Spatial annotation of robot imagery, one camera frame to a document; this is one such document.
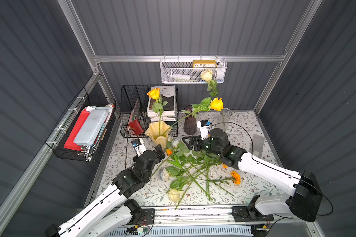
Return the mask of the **grey packet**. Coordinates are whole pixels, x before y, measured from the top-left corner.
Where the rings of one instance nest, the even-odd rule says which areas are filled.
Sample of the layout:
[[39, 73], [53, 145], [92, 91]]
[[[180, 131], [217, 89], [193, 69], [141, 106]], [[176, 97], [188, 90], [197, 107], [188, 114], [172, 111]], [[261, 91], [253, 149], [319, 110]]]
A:
[[253, 137], [252, 137], [252, 141], [253, 141], [252, 154], [255, 157], [261, 158], [262, 154], [263, 154], [265, 138], [263, 136], [258, 135], [258, 134], [254, 134]]

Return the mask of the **red leather wallet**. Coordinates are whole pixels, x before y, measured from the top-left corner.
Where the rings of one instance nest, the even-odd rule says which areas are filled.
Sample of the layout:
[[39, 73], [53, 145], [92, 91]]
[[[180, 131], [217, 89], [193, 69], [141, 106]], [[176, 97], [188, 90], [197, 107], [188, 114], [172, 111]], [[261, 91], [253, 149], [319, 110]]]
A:
[[144, 133], [144, 130], [139, 123], [138, 119], [134, 119], [133, 121], [128, 123], [128, 131], [131, 131], [132, 134], [139, 136]]

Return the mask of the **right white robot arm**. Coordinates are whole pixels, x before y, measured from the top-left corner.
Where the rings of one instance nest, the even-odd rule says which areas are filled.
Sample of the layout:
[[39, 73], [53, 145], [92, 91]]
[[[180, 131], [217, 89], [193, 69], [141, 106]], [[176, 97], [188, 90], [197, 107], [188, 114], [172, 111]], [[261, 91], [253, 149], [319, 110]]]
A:
[[265, 216], [292, 213], [306, 222], [316, 220], [324, 195], [312, 172], [299, 173], [259, 159], [245, 149], [231, 145], [227, 134], [220, 128], [210, 130], [207, 137], [185, 137], [183, 142], [190, 150], [217, 155], [223, 164], [259, 176], [284, 192], [270, 197], [255, 196], [249, 204], [252, 212]]

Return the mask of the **orange rose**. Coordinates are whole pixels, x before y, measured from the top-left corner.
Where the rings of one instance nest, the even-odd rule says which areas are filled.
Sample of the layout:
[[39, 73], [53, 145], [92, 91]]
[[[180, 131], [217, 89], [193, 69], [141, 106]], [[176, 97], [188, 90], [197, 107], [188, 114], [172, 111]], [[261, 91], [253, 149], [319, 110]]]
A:
[[159, 117], [159, 122], [158, 122], [159, 123], [159, 136], [162, 136], [165, 134], [165, 132], [162, 133], [162, 125], [161, 125], [162, 115], [164, 113], [164, 107], [168, 104], [168, 102], [163, 100], [163, 97], [160, 93], [160, 88], [152, 89], [150, 92], [147, 93], [147, 95], [150, 99], [154, 100], [154, 103], [152, 105], [152, 110]]
[[186, 114], [186, 117], [198, 114], [199, 112], [205, 112], [205, 111], [210, 111], [210, 110], [215, 110], [215, 111], [221, 111], [223, 109], [223, 101], [222, 99], [219, 100], [217, 98], [214, 98], [211, 100], [210, 97], [205, 98], [201, 101], [200, 104], [192, 104], [192, 110], [182, 110], [184, 114]]

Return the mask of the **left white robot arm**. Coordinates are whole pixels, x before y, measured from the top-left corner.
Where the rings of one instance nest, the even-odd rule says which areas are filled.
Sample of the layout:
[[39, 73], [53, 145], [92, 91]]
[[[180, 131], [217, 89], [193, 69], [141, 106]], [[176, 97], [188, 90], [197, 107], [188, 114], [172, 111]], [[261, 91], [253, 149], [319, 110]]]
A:
[[138, 220], [141, 207], [131, 195], [150, 181], [156, 164], [165, 159], [161, 145], [135, 156], [134, 165], [121, 171], [112, 184], [91, 204], [67, 222], [52, 224], [45, 230], [47, 237], [102, 237], [113, 229]]

